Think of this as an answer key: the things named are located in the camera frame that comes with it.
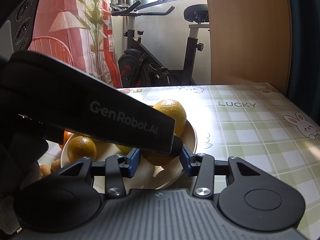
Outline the wooden board panel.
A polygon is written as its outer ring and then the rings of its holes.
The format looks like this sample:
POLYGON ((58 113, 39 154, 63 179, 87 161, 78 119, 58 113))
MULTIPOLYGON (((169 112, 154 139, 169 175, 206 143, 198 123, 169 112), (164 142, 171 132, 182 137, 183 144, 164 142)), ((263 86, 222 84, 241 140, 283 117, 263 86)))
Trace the wooden board panel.
POLYGON ((291 63, 289 0, 207 0, 211 83, 268 82, 285 93, 291 63))

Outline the yellow green apple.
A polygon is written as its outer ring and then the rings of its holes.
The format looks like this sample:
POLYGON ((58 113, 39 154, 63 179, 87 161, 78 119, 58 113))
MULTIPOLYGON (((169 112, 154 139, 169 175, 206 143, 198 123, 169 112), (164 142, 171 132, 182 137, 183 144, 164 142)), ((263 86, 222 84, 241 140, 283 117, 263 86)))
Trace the yellow green apple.
POLYGON ((71 163, 82 157, 90 157, 92 161, 95 161, 97 157, 96 145, 88 137, 75 137, 68 144, 67 157, 71 163))

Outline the red printed backdrop curtain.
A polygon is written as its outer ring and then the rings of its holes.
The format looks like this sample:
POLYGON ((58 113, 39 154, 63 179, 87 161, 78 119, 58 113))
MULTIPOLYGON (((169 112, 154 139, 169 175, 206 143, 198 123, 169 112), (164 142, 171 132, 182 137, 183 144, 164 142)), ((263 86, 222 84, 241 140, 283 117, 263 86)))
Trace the red printed backdrop curtain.
POLYGON ((114 52, 111 0, 40 0, 30 50, 122 87, 114 52))

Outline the dark orange fruit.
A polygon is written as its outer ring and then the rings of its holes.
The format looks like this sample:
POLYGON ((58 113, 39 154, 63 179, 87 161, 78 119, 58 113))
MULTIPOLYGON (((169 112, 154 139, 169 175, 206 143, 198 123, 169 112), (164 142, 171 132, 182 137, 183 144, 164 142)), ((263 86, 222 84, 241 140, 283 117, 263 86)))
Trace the dark orange fruit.
POLYGON ((142 151, 141 154, 144 159, 154 166, 168 165, 171 161, 177 158, 177 156, 152 151, 142 151))

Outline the black exercise bike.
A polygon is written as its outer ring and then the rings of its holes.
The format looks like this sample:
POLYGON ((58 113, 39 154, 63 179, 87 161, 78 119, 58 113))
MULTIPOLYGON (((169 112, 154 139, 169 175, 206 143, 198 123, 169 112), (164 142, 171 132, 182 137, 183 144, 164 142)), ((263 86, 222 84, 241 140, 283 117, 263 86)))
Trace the black exercise bike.
POLYGON ((207 4, 193 4, 184 9, 183 18, 189 23, 187 44, 182 46, 173 39, 178 37, 177 28, 172 20, 164 24, 163 33, 171 38, 161 39, 155 35, 150 38, 152 49, 148 49, 142 41, 144 31, 135 28, 135 19, 141 16, 153 18, 168 16, 175 10, 171 6, 165 12, 141 12, 140 1, 133 5, 112 4, 112 16, 128 19, 123 35, 126 46, 118 59, 121 83, 129 87, 158 86, 190 86, 195 85, 192 78, 196 52, 203 51, 204 44, 198 40, 200 29, 209 29, 209 13, 207 4))

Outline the brown longan fruit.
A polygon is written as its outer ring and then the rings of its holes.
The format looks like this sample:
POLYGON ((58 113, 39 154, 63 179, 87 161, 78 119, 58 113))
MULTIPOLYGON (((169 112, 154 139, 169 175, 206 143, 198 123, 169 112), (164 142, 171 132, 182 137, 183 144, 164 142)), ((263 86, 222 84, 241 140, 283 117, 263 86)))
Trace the brown longan fruit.
POLYGON ((59 170, 61 168, 60 165, 60 159, 56 159, 51 163, 51 170, 52 172, 56 172, 57 170, 59 170))
POLYGON ((52 169, 48 165, 40 165, 40 175, 44 178, 52 173, 52 169))

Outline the large yellow lemon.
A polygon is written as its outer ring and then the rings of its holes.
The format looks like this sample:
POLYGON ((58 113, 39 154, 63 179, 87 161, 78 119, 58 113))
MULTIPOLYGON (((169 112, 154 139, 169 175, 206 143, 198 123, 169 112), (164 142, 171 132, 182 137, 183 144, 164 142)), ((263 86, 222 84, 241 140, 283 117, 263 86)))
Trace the large yellow lemon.
POLYGON ((176 100, 165 99, 153 106, 154 109, 166 114, 176 121, 175 134, 180 136, 184 129, 187 121, 187 115, 183 106, 176 100))

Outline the orange mandarin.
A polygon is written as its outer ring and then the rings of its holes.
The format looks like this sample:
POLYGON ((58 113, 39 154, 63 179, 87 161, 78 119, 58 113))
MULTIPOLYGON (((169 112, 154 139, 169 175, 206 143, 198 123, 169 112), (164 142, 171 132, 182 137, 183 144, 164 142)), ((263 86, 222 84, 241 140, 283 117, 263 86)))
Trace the orange mandarin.
POLYGON ((66 142, 68 141, 68 139, 69 139, 72 135, 73 135, 72 132, 64 131, 63 144, 61 144, 61 145, 59 144, 59 147, 60 147, 61 149, 64 148, 66 142))

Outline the green plaid tablecloth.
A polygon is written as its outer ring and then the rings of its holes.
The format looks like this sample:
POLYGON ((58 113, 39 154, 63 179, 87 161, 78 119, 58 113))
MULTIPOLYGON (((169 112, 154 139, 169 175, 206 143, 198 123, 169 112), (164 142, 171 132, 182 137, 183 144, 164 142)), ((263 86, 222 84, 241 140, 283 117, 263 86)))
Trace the green plaid tablecloth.
POLYGON ((174 99, 197 134, 197 152, 226 160, 238 156, 274 175, 304 197, 299 230, 319 238, 319 133, 305 137, 288 118, 299 108, 268 83, 124 88, 154 105, 174 99))

